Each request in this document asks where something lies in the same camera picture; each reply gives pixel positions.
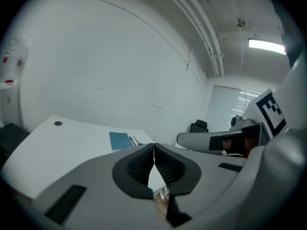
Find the pen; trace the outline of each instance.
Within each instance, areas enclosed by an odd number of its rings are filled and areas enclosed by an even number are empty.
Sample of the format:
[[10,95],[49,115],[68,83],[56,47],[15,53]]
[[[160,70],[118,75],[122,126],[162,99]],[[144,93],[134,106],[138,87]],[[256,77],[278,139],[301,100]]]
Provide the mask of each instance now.
[[130,137],[130,140],[132,141],[133,146],[135,147],[136,145],[135,145],[133,139],[131,138],[131,136],[129,136],[129,137]]

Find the blue book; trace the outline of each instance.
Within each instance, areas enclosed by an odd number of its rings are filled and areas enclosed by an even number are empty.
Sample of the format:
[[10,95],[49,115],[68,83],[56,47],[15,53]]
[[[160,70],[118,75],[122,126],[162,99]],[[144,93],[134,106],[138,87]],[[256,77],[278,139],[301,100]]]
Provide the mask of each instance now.
[[125,150],[133,148],[133,144],[127,133],[110,132],[112,151]]

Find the white wall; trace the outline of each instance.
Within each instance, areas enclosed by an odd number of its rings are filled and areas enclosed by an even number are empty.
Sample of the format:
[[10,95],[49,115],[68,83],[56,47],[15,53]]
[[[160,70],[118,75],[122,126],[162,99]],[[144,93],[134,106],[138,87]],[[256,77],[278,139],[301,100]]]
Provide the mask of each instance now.
[[206,105],[200,57],[186,70],[191,38],[144,0],[105,1],[30,0],[16,18],[24,126],[59,115],[173,143]]
[[204,95],[204,98],[207,101],[205,103],[205,111],[203,116],[205,116],[207,112],[214,85],[235,89],[243,89],[257,93],[263,93],[267,89],[271,89],[274,92],[279,86],[274,82],[268,82],[256,78],[248,78],[243,76],[224,76],[222,78],[207,78]]

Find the white table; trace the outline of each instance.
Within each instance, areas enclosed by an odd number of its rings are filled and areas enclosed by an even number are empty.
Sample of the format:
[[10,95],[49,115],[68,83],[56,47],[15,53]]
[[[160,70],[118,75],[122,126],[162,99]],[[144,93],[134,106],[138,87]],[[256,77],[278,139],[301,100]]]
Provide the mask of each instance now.
[[[55,126],[56,121],[63,125]],[[17,191],[36,198],[82,162],[112,153],[110,131],[135,136],[143,144],[153,143],[142,130],[99,126],[52,116],[19,145],[4,164],[1,175]],[[155,191],[164,185],[154,166],[148,187]]]

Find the ceiling light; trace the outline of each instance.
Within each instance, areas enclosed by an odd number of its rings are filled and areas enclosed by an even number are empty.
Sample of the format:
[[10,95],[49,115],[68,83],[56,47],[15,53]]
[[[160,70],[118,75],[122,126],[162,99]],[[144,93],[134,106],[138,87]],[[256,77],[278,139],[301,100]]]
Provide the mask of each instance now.
[[261,49],[274,51],[274,52],[277,52],[277,53],[281,53],[283,55],[286,54],[286,52],[284,51],[283,45],[271,43],[271,42],[268,42],[268,41],[262,41],[262,40],[258,40],[258,39],[249,39],[248,40],[248,46],[250,48],[261,48]]

